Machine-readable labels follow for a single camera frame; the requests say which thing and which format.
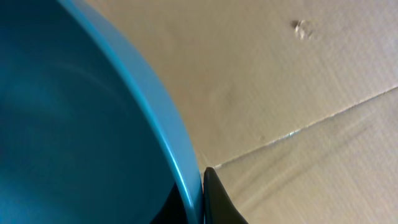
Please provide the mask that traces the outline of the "dark blue bowl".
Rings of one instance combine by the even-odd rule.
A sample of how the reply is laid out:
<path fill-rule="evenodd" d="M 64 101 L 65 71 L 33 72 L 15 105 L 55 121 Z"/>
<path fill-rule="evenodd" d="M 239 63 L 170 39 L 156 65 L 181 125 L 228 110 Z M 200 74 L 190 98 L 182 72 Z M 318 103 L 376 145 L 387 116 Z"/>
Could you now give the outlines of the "dark blue bowl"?
<path fill-rule="evenodd" d="M 1 2 L 1 222 L 203 223 L 190 137 L 84 1 Z"/>

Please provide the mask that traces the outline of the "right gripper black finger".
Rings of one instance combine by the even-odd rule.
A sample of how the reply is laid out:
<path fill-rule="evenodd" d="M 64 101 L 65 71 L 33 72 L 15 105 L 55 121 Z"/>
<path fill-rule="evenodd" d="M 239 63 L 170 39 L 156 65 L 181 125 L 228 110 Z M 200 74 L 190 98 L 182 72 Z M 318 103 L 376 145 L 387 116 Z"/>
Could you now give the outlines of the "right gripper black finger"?
<path fill-rule="evenodd" d="M 206 224 L 248 224 L 233 205 L 212 167 L 205 169 L 203 196 Z"/>

